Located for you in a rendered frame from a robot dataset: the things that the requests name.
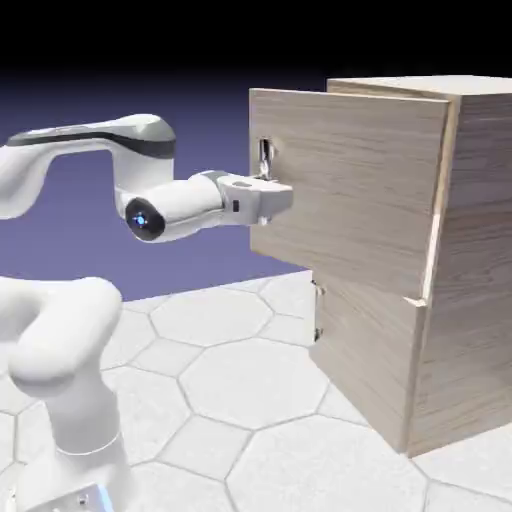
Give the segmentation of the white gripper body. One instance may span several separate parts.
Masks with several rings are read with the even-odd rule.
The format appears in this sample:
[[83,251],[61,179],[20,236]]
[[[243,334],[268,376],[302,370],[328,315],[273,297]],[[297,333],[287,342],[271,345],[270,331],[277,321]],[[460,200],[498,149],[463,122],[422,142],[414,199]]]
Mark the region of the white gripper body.
[[293,205],[293,188],[275,180],[255,178],[253,185],[253,224],[268,224]]

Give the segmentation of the light wood cabinet door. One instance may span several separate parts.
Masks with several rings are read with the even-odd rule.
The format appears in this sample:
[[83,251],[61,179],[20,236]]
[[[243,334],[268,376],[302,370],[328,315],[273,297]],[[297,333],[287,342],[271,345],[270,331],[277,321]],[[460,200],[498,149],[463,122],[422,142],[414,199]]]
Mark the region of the light wood cabinet door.
[[427,302],[332,276],[314,363],[397,452],[406,451]]
[[422,298],[447,113],[440,99],[251,90],[250,157],[270,142],[270,175],[294,192],[252,249]]

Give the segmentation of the light wood cabinet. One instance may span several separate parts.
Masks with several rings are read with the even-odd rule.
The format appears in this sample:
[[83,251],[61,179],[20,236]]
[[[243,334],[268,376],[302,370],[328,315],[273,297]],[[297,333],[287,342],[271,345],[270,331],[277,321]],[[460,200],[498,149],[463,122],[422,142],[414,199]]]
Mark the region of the light wood cabinet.
[[331,78],[327,88],[448,104],[402,454],[512,422],[512,78]]

